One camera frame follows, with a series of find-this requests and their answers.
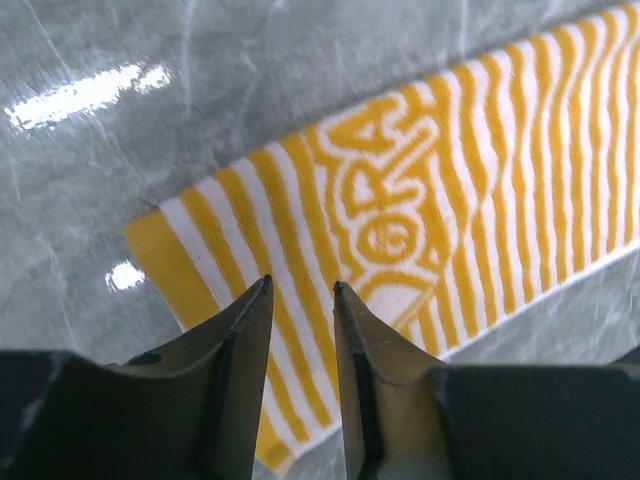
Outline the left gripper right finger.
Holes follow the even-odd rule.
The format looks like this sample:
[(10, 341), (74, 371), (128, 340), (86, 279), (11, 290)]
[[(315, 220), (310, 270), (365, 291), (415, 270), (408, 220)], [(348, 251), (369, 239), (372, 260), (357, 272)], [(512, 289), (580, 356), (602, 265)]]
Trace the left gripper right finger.
[(428, 373), (441, 361), (334, 286), (341, 422), (350, 479), (447, 479), (446, 435)]

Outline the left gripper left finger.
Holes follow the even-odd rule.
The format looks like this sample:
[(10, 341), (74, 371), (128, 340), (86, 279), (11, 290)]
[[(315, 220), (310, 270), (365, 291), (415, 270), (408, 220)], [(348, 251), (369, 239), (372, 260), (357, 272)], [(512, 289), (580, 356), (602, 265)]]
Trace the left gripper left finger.
[(124, 364), (107, 425), (107, 479), (249, 479), (266, 381), (270, 276), (221, 312)]

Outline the yellow striped Doraemon towel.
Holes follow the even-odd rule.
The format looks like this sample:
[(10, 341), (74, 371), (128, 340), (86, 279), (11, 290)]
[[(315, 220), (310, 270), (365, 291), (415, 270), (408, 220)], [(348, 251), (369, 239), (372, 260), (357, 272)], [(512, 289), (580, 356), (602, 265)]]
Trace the yellow striped Doraemon towel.
[(340, 424), (333, 287), (445, 357), (639, 242), (639, 6), (628, 2), (274, 141), (124, 231), (184, 329), (274, 283), (256, 455)]

